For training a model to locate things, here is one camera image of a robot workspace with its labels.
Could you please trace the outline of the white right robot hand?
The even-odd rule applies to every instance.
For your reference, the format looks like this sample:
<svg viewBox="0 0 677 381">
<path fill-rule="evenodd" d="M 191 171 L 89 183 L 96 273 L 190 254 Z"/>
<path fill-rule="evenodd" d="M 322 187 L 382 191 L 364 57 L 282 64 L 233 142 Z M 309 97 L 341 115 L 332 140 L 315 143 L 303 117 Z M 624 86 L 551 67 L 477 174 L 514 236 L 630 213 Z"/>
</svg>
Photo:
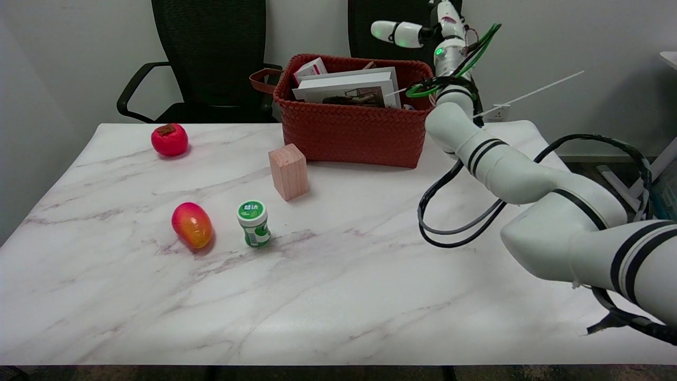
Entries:
<svg viewBox="0 0 677 381">
<path fill-rule="evenodd" d="M 411 50 L 431 44 L 442 50 L 450 46 L 465 46 L 464 24 L 450 1 L 438 1 L 433 5 L 428 27 L 411 22 L 377 20 L 372 22 L 370 31 L 380 41 Z"/>
</svg>

